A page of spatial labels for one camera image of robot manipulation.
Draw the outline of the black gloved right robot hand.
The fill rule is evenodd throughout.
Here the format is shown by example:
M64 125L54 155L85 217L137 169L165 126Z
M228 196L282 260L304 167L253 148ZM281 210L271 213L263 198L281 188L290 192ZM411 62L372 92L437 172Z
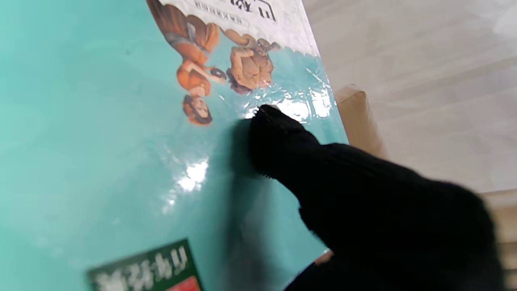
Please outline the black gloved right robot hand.
M493 219L477 194L347 144L321 144L271 105L251 119L253 167L299 201L332 256L287 291L504 291Z

